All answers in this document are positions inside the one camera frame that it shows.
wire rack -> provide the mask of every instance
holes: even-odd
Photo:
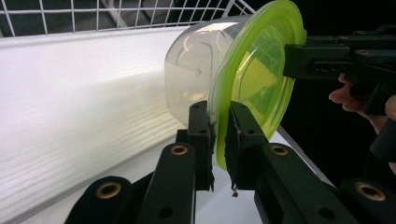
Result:
[[[1,0],[0,36],[188,26],[254,12],[243,0]]]

neon green lid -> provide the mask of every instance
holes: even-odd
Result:
[[[245,24],[213,80],[208,111],[218,132],[217,162],[226,169],[224,148],[231,101],[246,105],[266,137],[275,133],[288,106],[294,81],[283,77],[285,44],[303,44],[306,31],[297,6],[276,0]]]

plastic container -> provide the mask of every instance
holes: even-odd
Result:
[[[165,59],[168,109],[186,125],[190,105],[208,101],[221,168],[226,169],[224,139],[231,101],[245,104],[271,138],[293,87],[293,80],[282,75],[284,46],[303,44],[305,39],[297,6],[289,0],[276,0],[251,17],[193,26],[169,49]]]

human hand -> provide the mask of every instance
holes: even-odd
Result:
[[[364,97],[354,97],[350,95],[350,88],[352,87],[352,84],[345,80],[345,74],[341,74],[338,80],[344,83],[345,86],[341,89],[333,91],[329,95],[329,99],[336,104],[343,105],[343,109],[345,111],[357,112],[364,118],[368,119],[373,125],[377,134],[379,134],[388,119],[393,119],[396,121],[396,95],[390,96],[385,104],[385,112],[387,114],[386,116],[366,115],[363,112],[363,108],[367,103],[368,99]],[[396,174],[396,162],[390,162],[389,166],[393,173]]]

white table surface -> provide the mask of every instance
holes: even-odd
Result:
[[[163,60],[185,29],[0,39],[0,223],[64,223],[94,180],[154,170],[184,128],[164,102]],[[260,223],[253,192],[235,199],[214,173],[196,222]]]

